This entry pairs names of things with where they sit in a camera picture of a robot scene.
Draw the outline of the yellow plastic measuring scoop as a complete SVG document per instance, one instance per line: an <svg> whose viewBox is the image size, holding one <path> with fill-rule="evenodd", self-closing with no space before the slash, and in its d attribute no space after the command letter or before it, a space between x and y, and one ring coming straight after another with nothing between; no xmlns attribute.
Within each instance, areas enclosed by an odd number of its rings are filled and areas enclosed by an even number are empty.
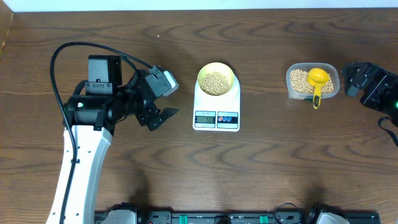
<svg viewBox="0 0 398 224"><path fill-rule="evenodd" d="M307 82L314 87L313 107L318 109L321 103L322 87L329 81L330 77L326 71L313 68L308 72Z"/></svg>

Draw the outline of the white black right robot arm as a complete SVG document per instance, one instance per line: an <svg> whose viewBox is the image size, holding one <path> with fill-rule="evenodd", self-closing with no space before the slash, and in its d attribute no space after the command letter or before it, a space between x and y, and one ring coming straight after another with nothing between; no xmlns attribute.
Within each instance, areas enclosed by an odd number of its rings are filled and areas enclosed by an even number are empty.
<svg viewBox="0 0 398 224"><path fill-rule="evenodd" d="M363 91L360 103L372 110L384 113L377 125L390 121L397 126L397 75L371 62L348 63L342 70L346 79L345 93L355 96ZM380 217L372 212L345 213L324 203L315 203L307 223L314 224L377 224Z"/></svg>

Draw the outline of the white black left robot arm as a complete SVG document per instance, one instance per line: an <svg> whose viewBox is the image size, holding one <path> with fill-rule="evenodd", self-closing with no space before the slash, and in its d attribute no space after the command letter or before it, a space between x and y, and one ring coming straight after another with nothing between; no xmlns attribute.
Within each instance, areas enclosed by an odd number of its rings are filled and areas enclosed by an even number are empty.
<svg viewBox="0 0 398 224"><path fill-rule="evenodd" d="M118 122L134 115L154 131L177 113L154 103L178 89L174 76L156 65L135 68L123 85L121 63L127 61L117 55L89 56L88 79L63 106L63 161L47 223L94 223L101 169Z"/></svg>

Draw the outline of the white digital kitchen scale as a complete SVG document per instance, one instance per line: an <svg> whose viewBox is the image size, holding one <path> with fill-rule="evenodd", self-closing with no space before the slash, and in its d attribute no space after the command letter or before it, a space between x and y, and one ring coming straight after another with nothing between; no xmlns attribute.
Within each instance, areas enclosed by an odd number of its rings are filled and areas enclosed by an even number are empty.
<svg viewBox="0 0 398 224"><path fill-rule="evenodd" d="M207 95L195 84L193 124L196 131L237 132L241 123L241 90L235 76L232 89L221 96Z"/></svg>

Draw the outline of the soybeans in bowl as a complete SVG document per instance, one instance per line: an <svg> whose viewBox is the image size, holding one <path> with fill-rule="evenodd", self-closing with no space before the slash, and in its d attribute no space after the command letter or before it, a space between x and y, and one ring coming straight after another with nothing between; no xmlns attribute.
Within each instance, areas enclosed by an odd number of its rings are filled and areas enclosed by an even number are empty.
<svg viewBox="0 0 398 224"><path fill-rule="evenodd" d="M220 96L231 88L231 81L221 72L206 73L200 83L200 88L208 95Z"/></svg>

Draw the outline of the pale yellow bowl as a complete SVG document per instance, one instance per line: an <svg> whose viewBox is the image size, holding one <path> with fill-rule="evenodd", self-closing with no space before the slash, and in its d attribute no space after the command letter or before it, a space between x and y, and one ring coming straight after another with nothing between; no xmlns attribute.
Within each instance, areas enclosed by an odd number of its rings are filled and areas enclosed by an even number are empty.
<svg viewBox="0 0 398 224"><path fill-rule="evenodd" d="M212 62L198 72L197 83L207 95L221 96L229 92L235 82L235 74L224 63Z"/></svg>

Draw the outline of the clear container of soybeans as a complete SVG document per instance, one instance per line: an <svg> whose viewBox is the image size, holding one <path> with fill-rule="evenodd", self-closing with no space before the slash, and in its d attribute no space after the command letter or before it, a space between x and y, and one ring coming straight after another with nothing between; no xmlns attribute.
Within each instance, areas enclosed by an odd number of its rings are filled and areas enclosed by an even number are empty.
<svg viewBox="0 0 398 224"><path fill-rule="evenodd" d="M328 63L296 63L286 73L286 83L289 98L296 100L312 99L315 90L307 81L308 73L313 68L320 68L327 72L330 79L321 88L321 99L332 98L340 90L340 79L336 68Z"/></svg>

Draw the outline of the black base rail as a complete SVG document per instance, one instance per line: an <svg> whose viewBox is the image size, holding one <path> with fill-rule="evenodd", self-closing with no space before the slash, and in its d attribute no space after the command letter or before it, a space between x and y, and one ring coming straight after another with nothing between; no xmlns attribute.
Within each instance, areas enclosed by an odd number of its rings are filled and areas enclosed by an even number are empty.
<svg viewBox="0 0 398 224"><path fill-rule="evenodd" d="M137 224L305 224L308 215L292 203L266 212L176 212L171 208L138 209L122 203L106 212L96 212L95 223Z"/></svg>

